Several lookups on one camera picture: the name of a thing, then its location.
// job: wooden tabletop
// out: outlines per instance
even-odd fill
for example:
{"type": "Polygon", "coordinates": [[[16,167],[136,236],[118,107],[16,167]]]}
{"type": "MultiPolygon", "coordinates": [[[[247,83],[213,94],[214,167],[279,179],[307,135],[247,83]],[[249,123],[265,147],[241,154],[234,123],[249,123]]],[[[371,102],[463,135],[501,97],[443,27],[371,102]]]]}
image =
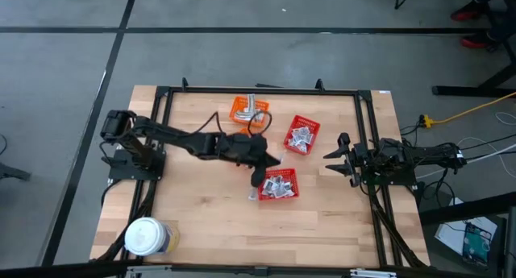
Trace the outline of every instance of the wooden tabletop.
{"type": "MultiPolygon", "coordinates": [[[[129,109],[149,116],[155,91],[155,86],[135,86],[129,109]]],[[[234,97],[222,93],[175,93],[169,125],[194,131],[218,111],[225,132],[239,131],[243,125],[228,118],[234,97]]],[[[390,92],[372,91],[372,97],[380,137],[400,139],[390,92]]],[[[166,167],[158,183],[152,216],[177,226],[181,239],[174,252],[149,256],[145,261],[377,267],[368,198],[358,188],[351,188],[347,178],[324,168],[326,164],[342,162],[323,159],[337,148],[341,132],[349,134],[352,144],[359,142],[353,98],[257,94],[256,99],[270,103],[273,123],[264,133],[268,152],[273,156],[284,154],[277,168],[296,169],[299,198],[249,201],[252,169],[218,160],[201,161],[183,149],[165,146],[166,167]],[[286,151],[283,146],[295,114],[321,124],[308,156],[286,151]]],[[[370,138],[365,104],[363,108],[370,138]]],[[[204,131],[216,130],[213,122],[204,131]]],[[[100,256],[125,227],[134,188],[134,181],[125,180],[106,195],[91,258],[100,256]]],[[[404,187],[390,186],[389,190],[397,229],[416,255],[429,264],[414,197],[404,187]]],[[[388,261],[393,263],[385,229],[384,240],[388,261]]]]}

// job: gray floor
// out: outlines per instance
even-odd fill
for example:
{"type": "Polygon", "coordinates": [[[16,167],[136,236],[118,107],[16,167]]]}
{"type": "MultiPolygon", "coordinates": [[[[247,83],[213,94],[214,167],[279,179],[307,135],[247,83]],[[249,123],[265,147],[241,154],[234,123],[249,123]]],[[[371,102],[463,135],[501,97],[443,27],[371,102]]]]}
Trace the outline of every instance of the gray floor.
{"type": "MultiPolygon", "coordinates": [[[[0,26],[117,27],[126,1],[0,0],[0,26]]],[[[408,0],[393,10],[393,0],[136,0],[129,26],[486,27],[484,19],[449,20],[449,13],[467,1],[408,0]]],[[[0,161],[32,172],[28,183],[0,183],[0,268],[36,263],[113,40],[114,35],[0,35],[0,133],[9,139],[0,161]]],[[[446,118],[490,101],[436,97],[430,88],[476,85],[507,63],[502,50],[468,50],[454,35],[125,35],[98,123],[108,110],[127,107],[133,85],[177,85],[187,77],[191,85],[309,88],[322,78],[327,88],[391,90],[400,126],[407,126],[419,114],[446,118]]],[[[515,87],[516,80],[505,86],[515,87]]],[[[418,143],[514,132],[495,119],[498,111],[516,114],[514,101],[421,131],[418,143]]],[[[98,131],[97,126],[57,263],[89,256],[108,171],[100,161],[98,131]]],[[[504,159],[514,168],[514,156],[504,159]]],[[[465,201],[516,189],[495,158],[447,180],[465,201]]],[[[436,253],[431,262],[453,269],[436,253]]]]}

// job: white cup lid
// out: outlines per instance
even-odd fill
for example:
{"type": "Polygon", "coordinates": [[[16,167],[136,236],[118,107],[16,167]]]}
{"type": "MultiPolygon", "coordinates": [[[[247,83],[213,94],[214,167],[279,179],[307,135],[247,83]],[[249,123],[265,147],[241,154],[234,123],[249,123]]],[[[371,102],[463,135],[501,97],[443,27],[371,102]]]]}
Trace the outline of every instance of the white cup lid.
{"type": "Polygon", "coordinates": [[[154,218],[139,218],[127,228],[124,240],[129,252],[135,255],[151,255],[161,248],[164,230],[154,218]]]}

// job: white cable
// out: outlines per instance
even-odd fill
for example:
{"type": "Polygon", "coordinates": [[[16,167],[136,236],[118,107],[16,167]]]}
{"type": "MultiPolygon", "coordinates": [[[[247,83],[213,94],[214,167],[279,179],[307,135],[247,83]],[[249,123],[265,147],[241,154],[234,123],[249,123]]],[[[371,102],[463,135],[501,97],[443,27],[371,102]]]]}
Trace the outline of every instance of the white cable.
{"type": "Polygon", "coordinates": [[[511,118],[513,118],[514,120],[516,120],[516,117],[514,117],[513,115],[509,114],[509,113],[506,113],[506,112],[497,112],[494,117],[496,117],[498,119],[498,121],[506,124],[506,125],[510,125],[510,126],[515,126],[516,125],[516,122],[513,122],[513,123],[510,123],[510,122],[506,122],[504,120],[502,120],[498,115],[505,115],[505,116],[509,116],[511,118]]]}
{"type": "MultiPolygon", "coordinates": [[[[459,141],[459,142],[457,143],[457,145],[459,145],[461,142],[463,142],[463,141],[464,141],[464,140],[466,140],[466,139],[476,139],[476,140],[480,140],[480,139],[475,138],[475,137],[466,137],[466,138],[462,139],[461,141],[459,141]]],[[[484,159],[489,158],[489,157],[491,157],[491,156],[499,155],[499,154],[500,154],[500,153],[502,153],[502,152],[508,151],[508,150],[510,150],[510,149],[512,149],[512,148],[514,148],[514,147],[516,147],[516,144],[513,144],[513,145],[511,145],[511,146],[509,146],[509,147],[507,147],[507,148],[505,148],[505,149],[501,149],[500,151],[497,151],[497,149],[496,149],[495,147],[493,147],[491,144],[488,144],[488,145],[489,145],[489,146],[491,146],[491,147],[495,150],[495,152],[494,152],[494,153],[488,154],[488,155],[486,155],[486,156],[479,157],[479,158],[474,159],[474,160],[470,160],[470,161],[468,161],[468,164],[471,164],[471,163],[474,163],[474,162],[477,162],[477,161],[480,161],[480,160],[484,160],[484,159]]],[[[513,175],[512,173],[510,173],[510,172],[509,172],[509,170],[507,169],[506,164],[504,163],[504,161],[503,161],[502,157],[501,157],[501,156],[499,156],[499,157],[500,157],[501,163],[503,164],[503,168],[506,170],[507,174],[509,174],[510,176],[512,176],[512,177],[514,177],[514,178],[516,178],[516,176],[515,176],[515,175],[513,175]]],[[[425,174],[425,175],[422,175],[422,176],[416,176],[416,179],[421,179],[421,178],[424,178],[424,177],[427,177],[427,176],[432,176],[432,175],[434,175],[434,174],[436,174],[436,173],[443,172],[443,171],[444,171],[444,169],[440,169],[440,170],[437,170],[437,171],[434,171],[434,172],[430,172],[430,173],[425,174]]]]}

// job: red basket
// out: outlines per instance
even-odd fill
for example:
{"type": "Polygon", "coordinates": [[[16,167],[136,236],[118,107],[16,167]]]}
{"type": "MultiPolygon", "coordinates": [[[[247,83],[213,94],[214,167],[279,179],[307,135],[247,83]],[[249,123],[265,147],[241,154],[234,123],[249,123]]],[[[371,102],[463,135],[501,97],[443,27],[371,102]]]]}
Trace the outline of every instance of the red basket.
{"type": "MultiPolygon", "coordinates": [[[[240,120],[235,117],[236,111],[243,110],[244,108],[248,107],[248,97],[242,97],[237,96],[235,97],[235,100],[233,101],[233,106],[231,107],[231,112],[229,113],[229,118],[235,122],[239,122],[242,124],[248,124],[248,121],[240,120]]],[[[268,110],[268,103],[265,101],[255,100],[255,107],[257,110],[268,110]]],[[[262,118],[261,121],[256,121],[257,118],[255,118],[251,122],[251,126],[254,127],[263,127],[265,124],[265,118],[262,118]]]]}
{"type": "Polygon", "coordinates": [[[317,137],[317,134],[319,133],[319,128],[321,127],[321,124],[314,122],[308,118],[302,117],[300,115],[296,115],[293,120],[292,124],[290,124],[289,131],[287,132],[287,136],[285,137],[285,141],[283,141],[283,145],[291,151],[297,152],[301,155],[309,155],[312,151],[312,147],[315,143],[315,138],[317,137]],[[312,144],[306,145],[306,152],[303,152],[299,150],[297,147],[289,146],[289,139],[292,138],[292,130],[299,127],[308,127],[310,129],[310,133],[314,135],[314,138],[312,139],[312,144]]]}
{"type": "Polygon", "coordinates": [[[261,194],[261,192],[264,191],[265,183],[262,182],[262,184],[258,188],[258,199],[259,200],[267,201],[267,200],[280,200],[280,199],[299,197],[298,180],[296,180],[296,170],[294,168],[268,170],[265,172],[265,179],[268,179],[273,176],[283,176],[283,179],[290,181],[290,183],[292,184],[293,196],[292,197],[275,198],[275,197],[263,195],[263,194],[261,194]]]}

